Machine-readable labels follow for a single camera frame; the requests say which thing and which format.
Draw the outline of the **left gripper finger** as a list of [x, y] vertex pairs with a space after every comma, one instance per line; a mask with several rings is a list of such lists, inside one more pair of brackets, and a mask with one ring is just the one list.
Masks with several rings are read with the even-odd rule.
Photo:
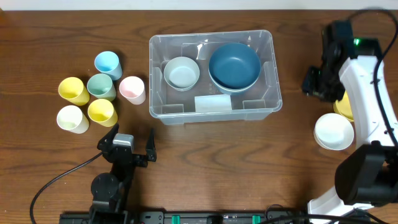
[[149, 138], [146, 144], [146, 158], [148, 161], [155, 162], [157, 160], [157, 153], [155, 150], [154, 129], [150, 130]]
[[116, 123], [111, 130], [99, 140], [97, 144], [98, 150], [111, 150], [113, 146], [113, 139], [117, 135], [119, 129], [119, 124]]

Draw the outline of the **yellow small bowl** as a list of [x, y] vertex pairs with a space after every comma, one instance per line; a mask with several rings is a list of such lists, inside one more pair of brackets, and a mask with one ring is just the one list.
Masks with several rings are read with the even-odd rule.
[[347, 92], [344, 93], [343, 98], [340, 101], [336, 100], [334, 102], [333, 110], [336, 114], [344, 116], [349, 122], [354, 122]]

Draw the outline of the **white small bowl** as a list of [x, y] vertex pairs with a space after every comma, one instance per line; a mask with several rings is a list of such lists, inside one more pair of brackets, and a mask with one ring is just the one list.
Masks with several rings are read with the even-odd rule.
[[315, 141], [321, 147], [341, 151], [352, 144], [354, 129], [342, 115], [327, 113], [319, 117], [313, 130]]

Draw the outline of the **light grey small bowl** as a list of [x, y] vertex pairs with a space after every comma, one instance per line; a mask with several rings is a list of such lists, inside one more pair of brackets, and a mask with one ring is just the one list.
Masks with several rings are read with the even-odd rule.
[[198, 64], [188, 57], [176, 57], [164, 68], [164, 79], [169, 86], [177, 91], [192, 89], [200, 77]]

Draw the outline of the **dark blue bowl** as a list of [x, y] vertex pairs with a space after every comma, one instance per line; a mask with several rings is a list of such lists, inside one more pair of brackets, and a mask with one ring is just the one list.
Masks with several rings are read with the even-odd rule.
[[252, 48], [233, 42], [224, 44], [213, 52], [208, 69], [261, 71], [261, 61]]
[[213, 84], [215, 85], [215, 87], [217, 87], [217, 89], [221, 93], [226, 94], [226, 95], [241, 95], [254, 86], [254, 83], [252, 83], [250, 85], [238, 84], [238, 85], [232, 85], [232, 86], [224, 86], [222, 83], [217, 83], [217, 82], [214, 82]]

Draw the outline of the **beige large bowl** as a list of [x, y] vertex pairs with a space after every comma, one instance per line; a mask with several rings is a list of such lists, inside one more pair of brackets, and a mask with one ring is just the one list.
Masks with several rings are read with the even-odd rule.
[[227, 95], [238, 95], [248, 91], [258, 81], [259, 70], [210, 70], [212, 83], [220, 92]]

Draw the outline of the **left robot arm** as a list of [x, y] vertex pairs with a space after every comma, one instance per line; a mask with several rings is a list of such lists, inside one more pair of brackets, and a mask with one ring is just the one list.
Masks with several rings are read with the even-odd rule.
[[109, 172], [97, 175], [91, 183], [93, 204], [90, 207], [89, 224], [134, 223], [133, 215], [125, 210], [134, 171], [157, 160], [153, 129], [144, 155], [134, 153], [134, 136], [121, 134], [118, 129], [119, 125], [115, 124], [97, 145], [112, 168]]

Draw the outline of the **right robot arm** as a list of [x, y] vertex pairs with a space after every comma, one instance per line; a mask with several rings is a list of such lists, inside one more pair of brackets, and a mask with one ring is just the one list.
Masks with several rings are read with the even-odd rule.
[[338, 166], [334, 186], [307, 204], [312, 223], [397, 202], [397, 119], [379, 41], [354, 38], [349, 20], [328, 24], [322, 40], [322, 65], [308, 69], [302, 90], [330, 103], [348, 95], [356, 150]]

